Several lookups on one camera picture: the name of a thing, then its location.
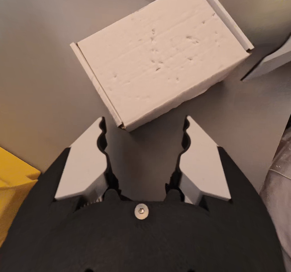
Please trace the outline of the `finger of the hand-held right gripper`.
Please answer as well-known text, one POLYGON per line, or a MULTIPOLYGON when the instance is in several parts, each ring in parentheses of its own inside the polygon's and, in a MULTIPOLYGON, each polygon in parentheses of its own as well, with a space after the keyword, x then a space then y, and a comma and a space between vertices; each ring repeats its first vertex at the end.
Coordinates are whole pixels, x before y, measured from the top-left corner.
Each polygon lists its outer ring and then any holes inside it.
POLYGON ((291 61, 291 34, 275 50, 261 58, 241 79, 248 81, 265 75, 291 61))

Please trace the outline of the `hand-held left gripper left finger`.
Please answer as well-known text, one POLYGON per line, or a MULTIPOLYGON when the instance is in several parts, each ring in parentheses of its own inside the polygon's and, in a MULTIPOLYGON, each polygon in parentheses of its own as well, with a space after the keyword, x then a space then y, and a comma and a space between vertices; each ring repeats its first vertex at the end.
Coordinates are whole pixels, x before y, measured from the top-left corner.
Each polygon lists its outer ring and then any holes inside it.
POLYGON ((55 199, 82 196, 98 201, 108 189, 119 190, 106 152, 106 121, 99 117, 71 146, 55 199))

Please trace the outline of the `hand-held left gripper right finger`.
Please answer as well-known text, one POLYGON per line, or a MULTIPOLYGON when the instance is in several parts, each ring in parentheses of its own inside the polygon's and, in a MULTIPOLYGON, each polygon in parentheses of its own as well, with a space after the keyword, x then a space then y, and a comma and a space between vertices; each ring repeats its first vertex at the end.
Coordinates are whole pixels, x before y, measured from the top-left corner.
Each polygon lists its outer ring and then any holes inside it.
POLYGON ((204 196, 231 200, 219 147, 189 115, 184 119, 181 145, 166 194, 177 190, 181 201, 192 205, 201 205, 204 196))

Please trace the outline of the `white cardboard box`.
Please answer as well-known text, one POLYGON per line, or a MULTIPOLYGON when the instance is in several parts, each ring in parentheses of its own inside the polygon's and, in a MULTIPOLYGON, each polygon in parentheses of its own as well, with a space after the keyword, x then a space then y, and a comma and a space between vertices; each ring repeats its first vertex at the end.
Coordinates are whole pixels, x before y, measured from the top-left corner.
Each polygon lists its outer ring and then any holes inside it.
POLYGON ((70 47, 128 132, 206 92, 254 49, 219 0, 156 0, 70 47))

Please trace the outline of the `yellow plastic bin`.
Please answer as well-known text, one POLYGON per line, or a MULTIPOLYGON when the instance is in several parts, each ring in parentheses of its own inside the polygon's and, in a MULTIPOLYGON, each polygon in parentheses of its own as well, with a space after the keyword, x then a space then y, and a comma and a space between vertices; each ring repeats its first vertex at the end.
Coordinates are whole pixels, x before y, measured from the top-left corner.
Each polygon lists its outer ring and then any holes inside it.
POLYGON ((41 172, 0 148, 0 245, 41 172))

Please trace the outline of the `person's pale clothing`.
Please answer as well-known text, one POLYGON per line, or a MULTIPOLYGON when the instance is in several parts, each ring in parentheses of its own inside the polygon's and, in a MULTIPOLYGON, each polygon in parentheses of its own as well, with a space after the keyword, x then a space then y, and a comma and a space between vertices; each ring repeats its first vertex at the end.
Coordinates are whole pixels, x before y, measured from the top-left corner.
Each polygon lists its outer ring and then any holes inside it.
POLYGON ((260 196, 281 243, 286 271, 291 271, 291 127, 283 133, 260 196))

